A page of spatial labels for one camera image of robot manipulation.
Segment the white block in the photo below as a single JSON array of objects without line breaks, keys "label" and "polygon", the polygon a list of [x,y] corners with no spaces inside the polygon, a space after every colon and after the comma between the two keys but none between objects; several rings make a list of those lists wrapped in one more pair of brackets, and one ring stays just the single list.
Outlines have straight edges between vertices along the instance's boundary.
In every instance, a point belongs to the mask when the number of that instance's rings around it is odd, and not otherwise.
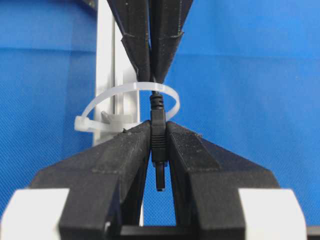
[{"label": "white block", "polygon": [[290,189],[240,188],[246,240],[306,240],[303,212]]},{"label": "white block", "polygon": [[60,240],[58,224],[69,189],[17,190],[1,220],[1,240]]}]

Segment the black plug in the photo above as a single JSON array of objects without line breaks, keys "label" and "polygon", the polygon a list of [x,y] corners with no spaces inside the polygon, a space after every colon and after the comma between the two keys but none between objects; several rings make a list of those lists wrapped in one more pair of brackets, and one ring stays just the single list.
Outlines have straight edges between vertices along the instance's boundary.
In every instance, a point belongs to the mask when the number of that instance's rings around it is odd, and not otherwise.
[{"label": "black plug", "polygon": [[156,189],[162,192],[165,190],[165,167],[168,165],[164,98],[158,92],[153,92],[150,103],[152,164],[155,167]]}]

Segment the blue cloth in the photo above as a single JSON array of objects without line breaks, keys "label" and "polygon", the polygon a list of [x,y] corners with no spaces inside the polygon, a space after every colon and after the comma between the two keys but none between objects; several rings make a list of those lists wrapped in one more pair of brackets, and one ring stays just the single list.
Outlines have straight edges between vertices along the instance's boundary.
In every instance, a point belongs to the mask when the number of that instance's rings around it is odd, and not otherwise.
[{"label": "blue cloth", "polygon": [[[173,121],[272,170],[308,225],[320,225],[319,9],[317,0],[194,0],[165,82],[180,94]],[[73,121],[94,96],[96,16],[71,0],[3,0],[0,20],[1,214],[39,169],[91,146]],[[147,225],[175,224],[169,168],[166,186],[156,192],[150,166]]]}]

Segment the blue fabric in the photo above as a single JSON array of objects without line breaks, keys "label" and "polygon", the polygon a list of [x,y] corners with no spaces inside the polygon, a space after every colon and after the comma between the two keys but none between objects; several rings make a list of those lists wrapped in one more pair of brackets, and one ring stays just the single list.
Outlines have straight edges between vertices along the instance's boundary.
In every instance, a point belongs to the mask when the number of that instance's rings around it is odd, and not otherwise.
[{"label": "blue fabric", "polygon": [[[165,82],[180,94],[173,121],[271,169],[308,225],[320,225],[319,9],[317,0],[194,0]],[[96,17],[71,0],[3,0],[0,20],[1,214],[39,169],[92,143],[73,120],[94,96]],[[166,186],[156,192],[150,165],[147,225],[175,224],[169,168]]]}]

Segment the white zip tie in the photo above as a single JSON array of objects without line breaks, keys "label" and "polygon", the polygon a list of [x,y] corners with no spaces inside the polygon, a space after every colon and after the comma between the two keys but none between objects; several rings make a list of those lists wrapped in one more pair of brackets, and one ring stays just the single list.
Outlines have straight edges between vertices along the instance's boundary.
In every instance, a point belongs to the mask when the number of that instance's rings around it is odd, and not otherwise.
[{"label": "white zip tie", "polygon": [[81,132],[108,132],[108,133],[120,133],[123,129],[131,129],[140,122],[124,123],[121,121],[113,121],[110,124],[100,121],[91,120],[88,118],[88,114],[102,101],[121,93],[133,92],[133,91],[156,91],[169,95],[175,99],[175,105],[170,111],[165,113],[165,119],[169,121],[173,118],[180,109],[180,98],[178,93],[171,87],[155,82],[132,82],[126,83],[120,86],[112,87],[100,95],[96,96],[89,105],[84,109],[81,116],[76,116],[74,120],[74,129]]}]

